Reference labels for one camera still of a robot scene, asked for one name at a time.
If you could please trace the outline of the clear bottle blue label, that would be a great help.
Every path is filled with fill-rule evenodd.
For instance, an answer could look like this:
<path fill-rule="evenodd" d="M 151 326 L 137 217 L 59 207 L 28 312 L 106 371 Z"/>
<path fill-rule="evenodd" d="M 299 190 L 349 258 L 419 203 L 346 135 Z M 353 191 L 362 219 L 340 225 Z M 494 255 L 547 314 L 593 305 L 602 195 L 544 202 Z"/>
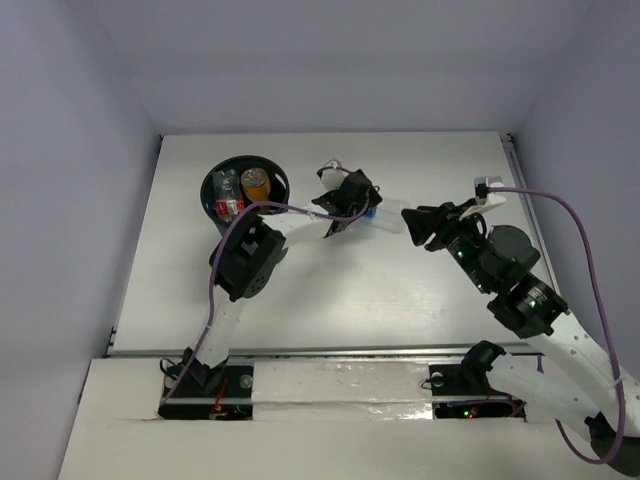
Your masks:
<path fill-rule="evenodd" d="M 363 222 L 371 228 L 401 234 L 406 227 L 401 212 L 409 207 L 410 203 L 405 200 L 385 197 L 381 203 L 367 211 Z"/>

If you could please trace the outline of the orange juice bottle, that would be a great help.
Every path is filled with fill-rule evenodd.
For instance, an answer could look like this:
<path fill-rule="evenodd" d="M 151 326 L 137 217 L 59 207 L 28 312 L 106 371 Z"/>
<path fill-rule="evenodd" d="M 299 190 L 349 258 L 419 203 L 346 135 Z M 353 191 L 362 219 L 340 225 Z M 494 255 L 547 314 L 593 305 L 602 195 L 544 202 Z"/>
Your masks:
<path fill-rule="evenodd" d="M 268 173 L 263 168 L 250 168 L 245 170 L 240 183 L 247 198 L 252 202 L 267 201 L 271 190 Z"/>

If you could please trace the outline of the crushed bottle red cap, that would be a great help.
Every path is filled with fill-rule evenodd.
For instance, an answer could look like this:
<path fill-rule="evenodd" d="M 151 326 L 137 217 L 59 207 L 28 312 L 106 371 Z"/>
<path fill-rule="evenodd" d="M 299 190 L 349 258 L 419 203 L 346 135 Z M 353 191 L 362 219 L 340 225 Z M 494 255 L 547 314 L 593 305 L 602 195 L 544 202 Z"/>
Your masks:
<path fill-rule="evenodd" d="M 245 208 L 239 176 L 233 169 L 216 171 L 212 184 L 216 215 L 221 222 L 230 224 Z"/>

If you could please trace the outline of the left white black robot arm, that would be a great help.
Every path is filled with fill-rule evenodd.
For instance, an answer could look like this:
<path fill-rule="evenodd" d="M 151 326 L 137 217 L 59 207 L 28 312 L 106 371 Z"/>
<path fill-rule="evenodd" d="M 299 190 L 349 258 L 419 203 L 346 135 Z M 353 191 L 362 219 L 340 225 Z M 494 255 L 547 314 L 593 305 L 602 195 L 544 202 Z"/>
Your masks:
<path fill-rule="evenodd" d="M 164 372 L 173 384 L 163 404 L 187 385 L 202 396 L 216 392 L 246 302 L 265 288 L 289 248 L 338 234 L 382 202 L 379 187 L 362 170 L 335 165 L 322 167 L 318 173 L 326 171 L 341 173 L 341 183 L 307 206 L 255 202 L 227 227 L 213 252 L 208 315 L 180 363 Z"/>

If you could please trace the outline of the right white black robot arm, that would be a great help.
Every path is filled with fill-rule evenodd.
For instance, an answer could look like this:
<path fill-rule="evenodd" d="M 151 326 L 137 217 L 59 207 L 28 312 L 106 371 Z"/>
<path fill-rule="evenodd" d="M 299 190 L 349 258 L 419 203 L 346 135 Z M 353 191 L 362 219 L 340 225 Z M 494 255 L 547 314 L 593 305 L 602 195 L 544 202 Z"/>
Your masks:
<path fill-rule="evenodd" d="M 491 296 L 493 317 L 569 378 L 550 378 L 482 340 L 459 364 L 431 368 L 433 393 L 515 396 L 587 441 L 594 462 L 638 477 L 639 383 L 614 366 L 567 302 L 532 274 L 540 253 L 527 234 L 510 225 L 488 228 L 469 203 L 419 206 L 401 216 L 415 245 L 447 251 L 477 290 Z"/>

